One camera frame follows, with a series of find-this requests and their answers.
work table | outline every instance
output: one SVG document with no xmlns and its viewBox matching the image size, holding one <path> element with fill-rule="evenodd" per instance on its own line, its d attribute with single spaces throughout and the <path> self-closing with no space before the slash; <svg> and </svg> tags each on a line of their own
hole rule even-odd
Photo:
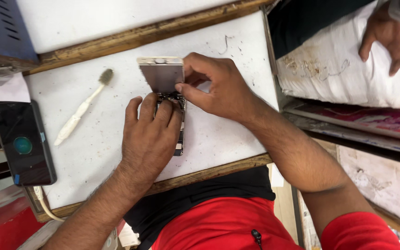
<svg viewBox="0 0 400 250">
<path fill-rule="evenodd" d="M 139 56 L 185 57 L 197 52 L 231 58 L 251 90 L 278 109 L 270 63 L 273 55 L 264 18 L 262 11 L 245 14 L 123 52 L 25 76 L 31 98 L 41 110 L 57 173 L 57 182 L 43 187 L 53 213 L 57 216 L 72 213 L 120 161 L 125 107 L 131 98 L 151 92 L 136 63 Z M 70 39 L 69 45 L 88 37 L 91 36 Z M 37 52 L 53 48 L 35 47 Z M 71 136 L 60 146 L 52 146 L 62 125 L 98 88 L 98 77 L 106 68 L 114 69 L 112 82 L 93 100 Z M 207 91 L 208 84 L 200 88 Z M 270 162 L 264 147 L 242 125 L 187 103 L 184 154 L 172 158 L 147 194 Z M 36 198 L 31 193 L 29 196 L 36 204 Z M 34 210 L 38 220 L 49 219 L 41 207 L 34 206 Z"/>
</svg>

repair workbench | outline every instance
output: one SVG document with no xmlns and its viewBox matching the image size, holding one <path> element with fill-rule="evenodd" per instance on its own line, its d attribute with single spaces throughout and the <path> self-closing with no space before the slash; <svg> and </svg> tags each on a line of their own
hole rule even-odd
<svg viewBox="0 0 400 250">
<path fill-rule="evenodd" d="M 229 1 L 207 1 L 205 6 L 225 2 Z M 139 56 L 184 57 L 197 52 L 229 57 L 251 90 L 278 109 L 275 60 L 264 11 L 264 6 L 273 2 L 237 1 L 39 54 L 41 65 L 24 75 L 31 98 L 40 106 L 57 173 L 57 182 L 44 186 L 52 213 L 58 217 L 73 213 L 119 163 L 125 107 L 131 98 L 151 92 L 136 64 Z M 51 44 L 40 48 L 41 40 L 47 39 L 30 31 L 36 28 L 29 23 L 38 26 L 28 13 L 32 7 L 22 0 L 19 5 L 37 52 L 53 48 Z M 194 7 L 187 11 L 202 8 L 198 4 Z M 108 88 L 92 102 L 72 135 L 60 146 L 52 146 L 62 125 L 98 87 L 98 76 L 106 68 L 115 72 Z M 208 85 L 204 85 L 200 88 L 207 91 Z M 188 103 L 184 154 L 172 158 L 147 195 L 271 162 L 264 147 L 246 128 Z M 26 194 L 37 219 L 50 220 L 31 188 Z"/>
</svg>

wooden table edge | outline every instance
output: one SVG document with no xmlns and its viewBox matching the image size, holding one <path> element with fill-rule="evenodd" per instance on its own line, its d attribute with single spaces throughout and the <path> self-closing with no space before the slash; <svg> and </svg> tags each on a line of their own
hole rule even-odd
<svg viewBox="0 0 400 250">
<path fill-rule="evenodd" d="M 67 48 L 39 54 L 40 65 L 24 71 L 32 75 L 50 69 L 95 59 L 122 52 L 166 38 L 185 34 L 211 25 L 216 25 L 252 14 L 261 6 L 275 0 L 240 0 L 219 7 L 199 11 L 181 17 L 163 20 L 154 24 L 129 29 L 117 34 L 76 44 Z"/>
<path fill-rule="evenodd" d="M 194 173 L 189 173 L 182 176 L 167 179 L 164 181 L 155 182 L 151 186 L 151 188 L 147 191 L 146 195 L 161 193 L 173 188 L 193 184 L 199 181 L 204 181 L 219 176 L 224 176 L 230 173 L 235 173 L 238 171 L 258 166 L 263 166 L 269 163 L 272 163 L 272 159 L 269 156 L 269 154 L 268 153 L 260 154 L 243 160 L 223 164 L 217 167 L 212 167 Z M 47 222 L 51 220 L 51 218 L 42 210 L 41 205 L 38 206 L 39 202 L 37 201 L 35 193 L 33 192 L 33 188 L 31 187 L 25 188 L 25 194 L 28 196 L 31 206 L 33 206 L 32 210 L 34 208 L 36 209 L 36 211 L 34 211 L 36 220 L 39 222 Z M 75 204 L 59 207 L 53 209 L 52 213 L 60 218 L 66 217 L 74 213 L 83 203 L 84 202 L 78 202 Z"/>
</svg>

hand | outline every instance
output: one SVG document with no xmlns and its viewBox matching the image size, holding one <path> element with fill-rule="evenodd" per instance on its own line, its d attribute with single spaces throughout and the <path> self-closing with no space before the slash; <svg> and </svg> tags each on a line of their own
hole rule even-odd
<svg viewBox="0 0 400 250">
<path fill-rule="evenodd" d="M 237 122 L 250 119 L 257 105 L 264 104 L 256 97 L 231 59 L 216 59 L 191 53 L 183 59 L 185 82 L 175 88 L 188 101 L 216 116 Z M 196 87 L 211 81 L 209 93 Z"/>
<path fill-rule="evenodd" d="M 147 190 L 168 164 L 180 135 L 182 114 L 178 102 L 164 100 L 154 119 L 158 96 L 150 93 L 130 100 L 123 131 L 123 158 L 116 171 L 126 173 L 133 185 Z"/>
<path fill-rule="evenodd" d="M 385 3 L 368 19 L 359 56 L 364 62 L 367 61 L 373 42 L 379 41 L 390 52 L 392 64 L 389 74 L 392 77 L 400 68 L 400 22 L 388 14 L 389 5 L 390 2 Z"/>
</svg>

brush bristles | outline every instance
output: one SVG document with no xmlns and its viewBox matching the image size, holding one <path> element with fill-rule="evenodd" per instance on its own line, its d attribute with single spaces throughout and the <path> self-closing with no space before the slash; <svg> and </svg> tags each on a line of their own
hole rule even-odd
<svg viewBox="0 0 400 250">
<path fill-rule="evenodd" d="M 98 81 L 101 84 L 108 85 L 109 82 L 112 80 L 113 76 L 114 76 L 114 71 L 112 69 L 107 69 L 101 74 L 101 76 L 98 79 Z"/>
</svg>

